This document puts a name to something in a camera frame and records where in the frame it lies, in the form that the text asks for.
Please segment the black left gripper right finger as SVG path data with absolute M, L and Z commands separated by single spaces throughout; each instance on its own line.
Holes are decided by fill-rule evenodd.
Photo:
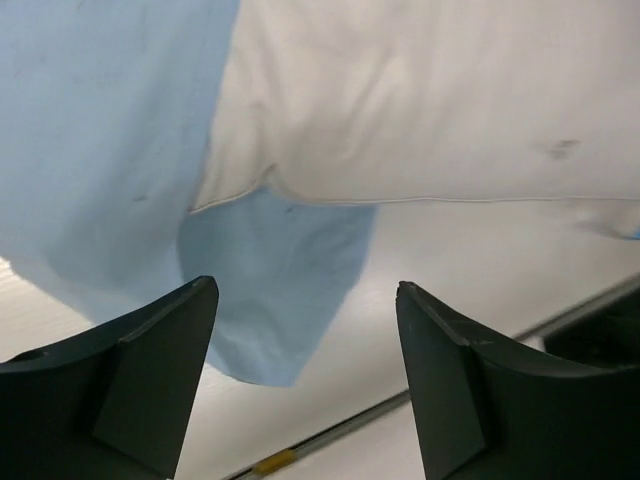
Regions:
M 401 283 L 396 316 L 425 476 L 637 478 L 639 366 L 544 350 L 546 335 L 636 290 L 629 282 L 560 315 L 535 349 Z

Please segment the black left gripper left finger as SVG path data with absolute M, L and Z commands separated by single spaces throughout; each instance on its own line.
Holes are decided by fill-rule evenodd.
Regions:
M 199 277 L 1 365 L 5 479 L 175 476 L 218 305 Z

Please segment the light blue green pillowcase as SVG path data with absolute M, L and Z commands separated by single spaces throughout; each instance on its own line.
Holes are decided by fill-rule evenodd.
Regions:
M 235 1 L 1 5 L 1 255 L 95 322 L 202 275 L 207 360 L 289 387 L 368 256 L 373 207 L 266 189 L 195 213 Z

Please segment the white pillow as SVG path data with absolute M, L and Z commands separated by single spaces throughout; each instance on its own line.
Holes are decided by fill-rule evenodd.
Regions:
M 599 202 L 639 233 L 635 1 L 243 1 L 193 201 Z

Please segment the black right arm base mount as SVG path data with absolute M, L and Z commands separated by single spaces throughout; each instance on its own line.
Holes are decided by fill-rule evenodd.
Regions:
M 639 290 L 544 337 L 554 356 L 601 368 L 639 366 Z

